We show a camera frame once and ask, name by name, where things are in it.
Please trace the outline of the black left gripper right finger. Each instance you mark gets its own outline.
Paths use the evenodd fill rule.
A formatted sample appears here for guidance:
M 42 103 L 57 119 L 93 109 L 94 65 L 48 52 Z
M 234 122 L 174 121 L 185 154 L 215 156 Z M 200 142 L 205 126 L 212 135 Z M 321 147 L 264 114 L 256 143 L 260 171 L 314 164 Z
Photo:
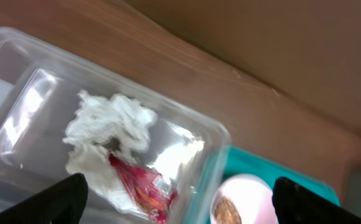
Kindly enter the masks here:
M 287 177 L 276 179 L 272 203 L 279 224 L 361 224 L 361 218 Z

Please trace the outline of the white napkin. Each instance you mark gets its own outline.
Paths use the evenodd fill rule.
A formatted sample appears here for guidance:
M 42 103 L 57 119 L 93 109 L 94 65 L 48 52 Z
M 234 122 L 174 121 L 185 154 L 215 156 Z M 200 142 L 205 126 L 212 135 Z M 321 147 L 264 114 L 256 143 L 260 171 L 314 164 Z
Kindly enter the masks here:
M 108 156 L 135 163 L 132 152 L 147 152 L 149 129 L 157 113 L 123 94 L 111 98 L 78 93 L 79 108 L 65 130 L 63 143 L 73 146 L 65 166 L 69 174 L 81 173 L 88 187 L 121 213 L 141 212 L 127 193 Z

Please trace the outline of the red snack wrapper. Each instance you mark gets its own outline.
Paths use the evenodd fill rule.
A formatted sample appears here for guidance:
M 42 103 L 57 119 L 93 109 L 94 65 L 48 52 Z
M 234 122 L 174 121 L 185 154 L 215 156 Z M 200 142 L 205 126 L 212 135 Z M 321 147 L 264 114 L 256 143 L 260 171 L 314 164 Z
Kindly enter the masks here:
M 113 154 L 108 160 L 133 202 L 151 222 L 165 224 L 178 196 L 177 189 L 155 169 L 131 165 Z

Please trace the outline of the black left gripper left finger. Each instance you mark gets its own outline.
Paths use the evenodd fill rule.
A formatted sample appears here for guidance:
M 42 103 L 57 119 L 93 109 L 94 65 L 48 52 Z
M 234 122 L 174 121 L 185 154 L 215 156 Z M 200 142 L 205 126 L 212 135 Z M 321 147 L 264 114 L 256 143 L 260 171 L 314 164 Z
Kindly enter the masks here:
M 0 212 L 0 224 L 78 224 L 87 200 L 85 176 L 76 173 Z

